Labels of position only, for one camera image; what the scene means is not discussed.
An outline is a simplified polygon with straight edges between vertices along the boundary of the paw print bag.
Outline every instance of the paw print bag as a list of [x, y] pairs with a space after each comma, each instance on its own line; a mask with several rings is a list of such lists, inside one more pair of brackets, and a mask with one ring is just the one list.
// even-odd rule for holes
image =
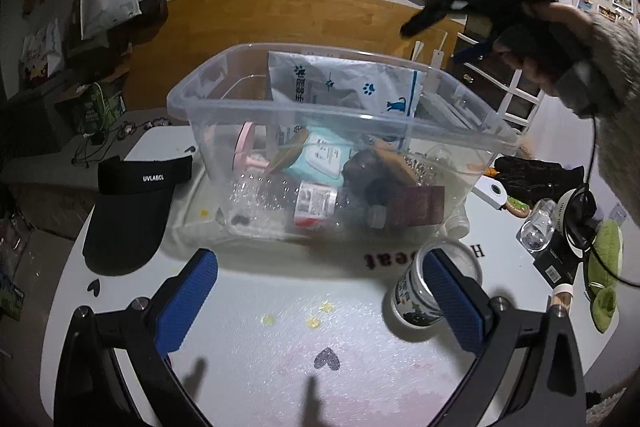
[[[269, 52], [269, 77], [274, 102], [413, 117], [426, 73], [380, 62]], [[293, 131], [281, 129], [278, 143], [288, 142]]]

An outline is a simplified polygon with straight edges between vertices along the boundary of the bottle label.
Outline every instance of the bottle label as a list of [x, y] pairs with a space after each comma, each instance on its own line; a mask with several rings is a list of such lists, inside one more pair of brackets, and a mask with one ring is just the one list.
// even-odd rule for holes
[[558, 273], [558, 270], [556, 270], [556, 268], [553, 265], [547, 268], [545, 270], [545, 273], [549, 276], [549, 279], [551, 279], [551, 282], [553, 284], [557, 283], [560, 279], [562, 279], [560, 277], [560, 274]]
[[297, 227], [313, 228], [334, 214], [338, 190], [327, 185], [302, 182], [298, 190], [293, 222]]
[[318, 133], [311, 133], [306, 141], [305, 159], [314, 169], [338, 178], [342, 170], [342, 151]]

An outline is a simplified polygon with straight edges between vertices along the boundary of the human hand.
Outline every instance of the human hand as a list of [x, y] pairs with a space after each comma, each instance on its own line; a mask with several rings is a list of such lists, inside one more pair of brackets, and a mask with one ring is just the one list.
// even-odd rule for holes
[[[591, 19], [581, 10], [559, 2], [536, 4], [530, 6], [529, 9], [532, 15], [543, 21], [558, 22], [566, 25], [582, 42], [588, 43], [591, 36]], [[514, 70], [522, 70], [522, 73], [544, 92], [551, 96], [558, 95], [551, 76], [544, 71], [540, 71], [535, 60], [529, 57], [520, 60], [510, 52], [508, 47], [499, 42], [494, 43], [494, 51], [500, 55], [505, 64]]]

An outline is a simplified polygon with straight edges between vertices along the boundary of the clear plastic storage box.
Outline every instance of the clear plastic storage box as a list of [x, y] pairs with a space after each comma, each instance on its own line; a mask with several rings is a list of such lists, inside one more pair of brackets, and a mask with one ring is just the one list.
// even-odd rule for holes
[[[288, 70], [271, 68], [278, 54], [313, 64], [281, 76]], [[326, 70], [318, 57], [349, 62]], [[372, 73], [385, 68], [396, 76]], [[400, 92], [396, 77], [412, 79], [413, 90], [385, 100], [381, 93]], [[289, 82], [293, 100], [282, 95]], [[191, 124], [225, 226], [256, 239], [419, 243], [497, 153], [518, 145], [516, 132], [450, 74], [323, 46], [234, 46], [177, 84], [167, 108]]]

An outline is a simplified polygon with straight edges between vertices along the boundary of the black visor cap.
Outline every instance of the black visor cap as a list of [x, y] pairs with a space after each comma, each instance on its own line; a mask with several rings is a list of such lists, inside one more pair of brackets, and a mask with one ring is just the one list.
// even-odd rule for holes
[[99, 275], [126, 275], [144, 266], [162, 241], [175, 185], [191, 179], [191, 156], [159, 162], [98, 165], [98, 191], [82, 254]]

